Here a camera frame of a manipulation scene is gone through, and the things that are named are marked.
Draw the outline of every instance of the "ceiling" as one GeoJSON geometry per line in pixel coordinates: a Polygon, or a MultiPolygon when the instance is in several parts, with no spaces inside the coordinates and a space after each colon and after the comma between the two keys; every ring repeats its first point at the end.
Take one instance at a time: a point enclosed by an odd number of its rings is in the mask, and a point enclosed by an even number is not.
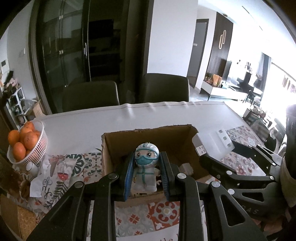
{"type": "Polygon", "coordinates": [[[295,42],[281,19],[262,0],[199,0],[198,4],[227,14],[231,21],[255,32],[270,46],[295,48],[295,42]]]}

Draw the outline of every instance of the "floor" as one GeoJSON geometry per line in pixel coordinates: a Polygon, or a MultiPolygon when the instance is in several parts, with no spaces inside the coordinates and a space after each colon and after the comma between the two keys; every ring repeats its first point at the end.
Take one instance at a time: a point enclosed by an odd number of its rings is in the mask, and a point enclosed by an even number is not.
{"type": "MultiPolygon", "coordinates": [[[[207,101],[208,99],[207,93],[204,93],[203,91],[201,91],[201,93],[198,93],[198,90],[192,88],[191,86],[189,86],[189,91],[189,101],[207,101]]],[[[242,103],[242,101],[219,97],[211,97],[210,101],[225,102],[225,104],[227,104],[239,116],[243,116],[246,109],[249,108],[251,105],[250,103],[242,103]]]]}

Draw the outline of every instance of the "dark door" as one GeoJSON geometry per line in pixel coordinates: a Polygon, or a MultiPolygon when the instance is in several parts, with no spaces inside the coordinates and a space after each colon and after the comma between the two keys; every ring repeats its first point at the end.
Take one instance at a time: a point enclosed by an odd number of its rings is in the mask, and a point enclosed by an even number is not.
{"type": "Polygon", "coordinates": [[[192,52],[187,72],[189,84],[194,88],[196,84],[197,74],[200,70],[203,51],[205,48],[205,40],[207,37],[207,26],[209,19],[197,19],[195,26],[195,35],[193,40],[192,52]]]}
{"type": "Polygon", "coordinates": [[[89,4],[90,0],[48,0],[39,7],[38,66],[52,113],[63,111],[63,93],[68,85],[90,81],[89,4]]]}

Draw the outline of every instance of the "toy figurine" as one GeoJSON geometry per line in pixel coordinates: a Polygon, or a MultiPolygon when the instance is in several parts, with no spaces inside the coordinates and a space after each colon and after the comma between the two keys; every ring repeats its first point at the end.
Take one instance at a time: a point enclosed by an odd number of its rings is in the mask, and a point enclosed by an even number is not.
{"type": "Polygon", "coordinates": [[[159,159],[158,148],[151,143],[144,143],[137,147],[135,151],[135,162],[137,167],[133,177],[136,183],[133,189],[139,193],[155,192],[156,176],[160,176],[160,170],[155,168],[159,159]]]}

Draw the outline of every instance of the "door handle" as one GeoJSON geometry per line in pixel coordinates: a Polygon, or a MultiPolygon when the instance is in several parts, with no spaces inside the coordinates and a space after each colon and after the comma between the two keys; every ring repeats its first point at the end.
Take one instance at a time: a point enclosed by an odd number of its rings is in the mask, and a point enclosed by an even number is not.
{"type": "Polygon", "coordinates": [[[87,45],[86,45],[86,43],[84,43],[83,53],[84,53],[85,58],[87,58],[87,45]]]}
{"type": "Polygon", "coordinates": [[[222,44],[225,44],[226,30],[223,31],[222,44]]]}
{"type": "Polygon", "coordinates": [[[220,41],[219,41],[219,49],[222,49],[222,34],[220,35],[220,41]]]}

